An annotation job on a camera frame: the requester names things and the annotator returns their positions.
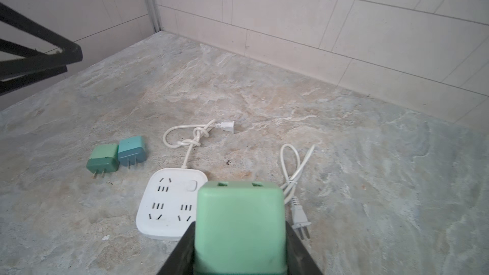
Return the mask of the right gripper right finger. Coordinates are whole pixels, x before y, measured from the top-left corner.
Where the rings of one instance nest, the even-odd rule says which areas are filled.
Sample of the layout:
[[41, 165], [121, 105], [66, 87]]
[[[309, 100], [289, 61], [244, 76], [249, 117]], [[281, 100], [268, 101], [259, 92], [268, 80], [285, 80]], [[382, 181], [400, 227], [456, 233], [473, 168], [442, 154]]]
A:
[[286, 225], [286, 261], [288, 275], [323, 275], [312, 256], [294, 232], [292, 226]]

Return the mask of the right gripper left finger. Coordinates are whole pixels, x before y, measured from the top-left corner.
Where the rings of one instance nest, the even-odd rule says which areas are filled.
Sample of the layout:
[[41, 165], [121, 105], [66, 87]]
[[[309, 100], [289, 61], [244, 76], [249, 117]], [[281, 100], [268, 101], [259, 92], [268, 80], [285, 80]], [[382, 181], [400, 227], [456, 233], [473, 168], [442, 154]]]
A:
[[192, 222], [157, 275], [193, 275], [196, 223]]

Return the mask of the green charger plug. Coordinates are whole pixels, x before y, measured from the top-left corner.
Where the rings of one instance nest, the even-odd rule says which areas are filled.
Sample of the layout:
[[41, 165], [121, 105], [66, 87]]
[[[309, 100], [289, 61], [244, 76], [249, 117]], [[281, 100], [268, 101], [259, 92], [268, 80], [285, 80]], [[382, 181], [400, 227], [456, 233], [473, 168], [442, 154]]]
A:
[[286, 274], [284, 194], [271, 182], [207, 182], [197, 193], [195, 274]]
[[92, 173], [93, 178], [98, 174], [113, 173], [118, 170], [118, 144], [110, 143], [98, 145], [94, 148], [87, 161], [86, 168]]

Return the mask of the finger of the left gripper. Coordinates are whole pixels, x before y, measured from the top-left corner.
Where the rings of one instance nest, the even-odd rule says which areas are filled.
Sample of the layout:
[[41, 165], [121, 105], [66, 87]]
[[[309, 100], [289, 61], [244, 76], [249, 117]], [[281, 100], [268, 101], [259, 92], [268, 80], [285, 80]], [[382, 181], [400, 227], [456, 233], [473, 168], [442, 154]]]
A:
[[[1, 39], [1, 52], [9, 53], [21, 58], [39, 57], [45, 56], [45, 53], [38, 52], [35, 49], [31, 49], [25, 46], [21, 46], [16, 43], [12, 43]], [[26, 86], [35, 84], [39, 81], [52, 78], [67, 72], [67, 67], [55, 67], [43, 71], [35, 71], [30, 75], [20, 75], [7, 80], [1, 80], [1, 95], [9, 94], [15, 90], [19, 90]]]
[[17, 56], [17, 58], [1, 62], [1, 80], [32, 75], [56, 67], [65, 67], [83, 59], [82, 49], [78, 44], [39, 25], [4, 4], [1, 4], [1, 22], [53, 44], [61, 50], [59, 53], [48, 55], [2, 39], [1, 52]]

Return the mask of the teal charger plug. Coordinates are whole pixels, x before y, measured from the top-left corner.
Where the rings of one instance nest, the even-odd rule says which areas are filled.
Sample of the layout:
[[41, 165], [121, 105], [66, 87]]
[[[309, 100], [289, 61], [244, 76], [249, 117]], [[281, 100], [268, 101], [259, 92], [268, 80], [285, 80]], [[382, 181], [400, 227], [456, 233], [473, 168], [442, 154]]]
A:
[[133, 136], [120, 140], [117, 157], [120, 165], [128, 168], [145, 162], [148, 155], [144, 137]]

